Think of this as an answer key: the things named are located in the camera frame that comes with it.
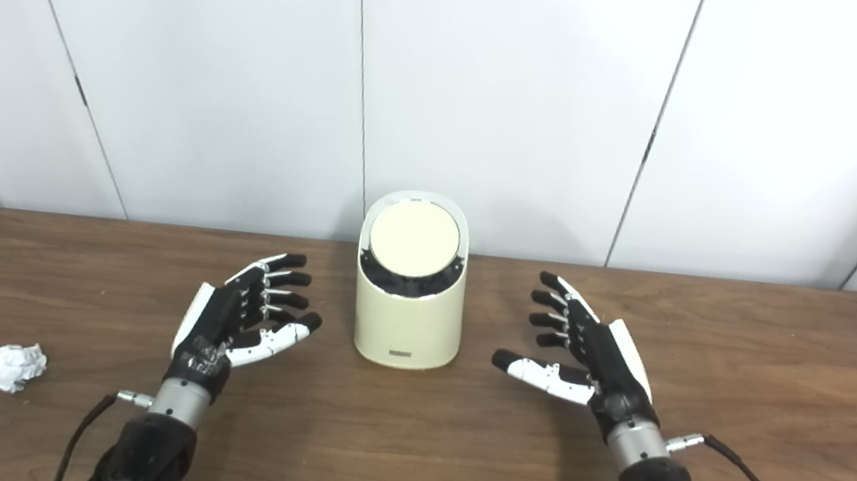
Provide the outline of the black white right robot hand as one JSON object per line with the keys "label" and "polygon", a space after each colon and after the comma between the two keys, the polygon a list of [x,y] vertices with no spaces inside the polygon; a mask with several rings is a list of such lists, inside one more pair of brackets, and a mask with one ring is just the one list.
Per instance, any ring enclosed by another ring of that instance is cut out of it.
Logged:
{"label": "black white right robot hand", "polygon": [[551,397],[587,407],[604,440],[619,426],[647,422],[661,427],[643,361],[625,323],[619,318],[604,323],[584,296],[557,274],[540,272],[540,282],[545,288],[533,290],[530,297],[549,310],[528,317],[543,330],[536,342],[541,348],[567,350],[579,366],[547,363],[505,349],[494,351],[492,365]]}

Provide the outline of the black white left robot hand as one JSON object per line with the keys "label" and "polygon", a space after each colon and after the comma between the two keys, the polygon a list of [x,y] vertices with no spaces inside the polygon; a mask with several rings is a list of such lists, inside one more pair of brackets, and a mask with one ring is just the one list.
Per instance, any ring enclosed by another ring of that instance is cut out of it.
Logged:
{"label": "black white left robot hand", "polygon": [[195,384],[214,403],[230,371],[278,355],[322,325],[309,300],[293,291],[311,276],[304,254],[257,259],[220,286],[202,283],[176,330],[165,378]]}

